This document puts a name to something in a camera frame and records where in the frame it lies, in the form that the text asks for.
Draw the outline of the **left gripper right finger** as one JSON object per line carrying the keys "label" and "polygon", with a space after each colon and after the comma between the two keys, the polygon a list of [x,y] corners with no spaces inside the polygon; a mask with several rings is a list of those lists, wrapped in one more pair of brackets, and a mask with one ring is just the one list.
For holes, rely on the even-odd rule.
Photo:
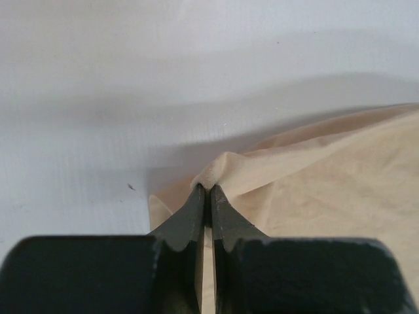
{"label": "left gripper right finger", "polygon": [[210,192],[217,313],[417,313],[391,251],[362,237],[269,237]]}

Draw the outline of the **beige t shirt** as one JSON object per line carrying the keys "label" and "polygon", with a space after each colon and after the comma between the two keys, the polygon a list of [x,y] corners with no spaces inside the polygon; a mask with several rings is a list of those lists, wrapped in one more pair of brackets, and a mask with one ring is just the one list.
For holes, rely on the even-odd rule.
{"label": "beige t shirt", "polygon": [[418,301],[418,105],[383,107],[301,126],[149,197],[151,226],[170,218],[195,184],[272,237],[368,237],[394,254]]}

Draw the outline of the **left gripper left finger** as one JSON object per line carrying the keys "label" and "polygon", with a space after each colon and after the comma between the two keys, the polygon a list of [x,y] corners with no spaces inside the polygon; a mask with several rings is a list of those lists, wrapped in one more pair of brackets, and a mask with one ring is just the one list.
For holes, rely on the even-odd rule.
{"label": "left gripper left finger", "polygon": [[206,192],[147,235],[40,235],[1,266],[2,313],[199,313]]}

